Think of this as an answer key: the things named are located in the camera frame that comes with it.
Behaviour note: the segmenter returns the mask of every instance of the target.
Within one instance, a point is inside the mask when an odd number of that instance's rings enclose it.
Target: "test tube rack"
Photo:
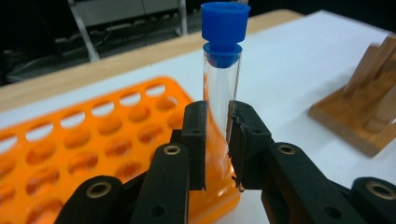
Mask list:
[[[396,36],[371,45],[351,79],[309,116],[373,157],[396,137]]]

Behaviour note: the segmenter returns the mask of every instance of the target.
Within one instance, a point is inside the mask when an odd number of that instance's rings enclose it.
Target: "orange plastic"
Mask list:
[[[190,102],[174,80],[158,77],[1,130],[0,224],[52,223],[85,180],[143,173]],[[213,222],[239,201],[226,150],[216,147],[206,150],[207,191],[190,193],[190,223]]]

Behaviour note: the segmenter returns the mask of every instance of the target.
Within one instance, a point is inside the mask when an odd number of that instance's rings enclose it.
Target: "test tube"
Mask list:
[[[237,43],[245,39],[249,10],[249,6],[237,3],[202,5],[202,36],[208,41],[204,44],[206,127],[216,128],[227,144],[242,53]]]

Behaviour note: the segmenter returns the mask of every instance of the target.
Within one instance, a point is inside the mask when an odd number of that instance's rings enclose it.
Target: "clear plastic tube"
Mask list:
[[[231,113],[236,96],[242,49],[216,53],[204,47],[204,100],[207,101],[206,127],[218,129],[228,144],[231,133]]]

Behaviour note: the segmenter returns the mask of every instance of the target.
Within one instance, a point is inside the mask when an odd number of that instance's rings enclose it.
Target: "wooden test tube rack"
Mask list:
[[[345,87],[309,115],[373,157],[396,137],[396,37],[370,46]]]

